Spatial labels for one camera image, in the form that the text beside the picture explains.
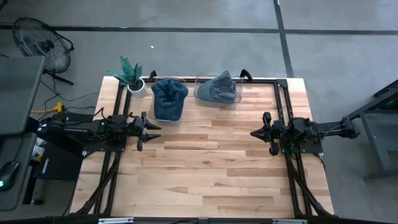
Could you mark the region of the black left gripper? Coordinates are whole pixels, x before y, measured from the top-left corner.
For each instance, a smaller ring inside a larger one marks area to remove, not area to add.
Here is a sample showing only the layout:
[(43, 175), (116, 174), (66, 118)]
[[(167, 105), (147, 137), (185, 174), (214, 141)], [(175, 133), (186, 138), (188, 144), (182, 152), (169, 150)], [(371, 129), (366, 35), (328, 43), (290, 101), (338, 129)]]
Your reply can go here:
[(150, 123), (147, 121), (147, 113), (144, 111), (140, 116), (132, 116), (130, 117), (133, 121), (130, 123), (130, 132), (131, 136), (137, 137), (137, 150), (142, 151), (144, 144), (148, 141), (161, 137), (160, 134), (146, 134), (145, 128), (148, 130), (160, 130), (162, 129), (160, 126)]

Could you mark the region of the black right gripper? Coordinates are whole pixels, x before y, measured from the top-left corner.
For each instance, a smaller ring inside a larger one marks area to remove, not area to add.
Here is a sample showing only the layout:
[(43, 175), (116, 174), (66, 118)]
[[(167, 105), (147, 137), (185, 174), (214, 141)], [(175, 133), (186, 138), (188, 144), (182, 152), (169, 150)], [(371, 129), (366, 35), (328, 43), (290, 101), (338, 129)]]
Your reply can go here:
[(250, 135), (252, 137), (260, 139), (261, 141), (269, 142), (270, 143), (269, 152), (272, 156), (276, 156), (279, 153), (279, 145), (275, 142), (275, 139), (280, 139), (281, 135), (285, 131), (285, 125), (281, 119), (274, 120), (273, 124), (271, 124), (271, 120), (272, 118), (270, 112), (264, 112), (263, 114), (264, 126), (255, 131), (250, 132)]

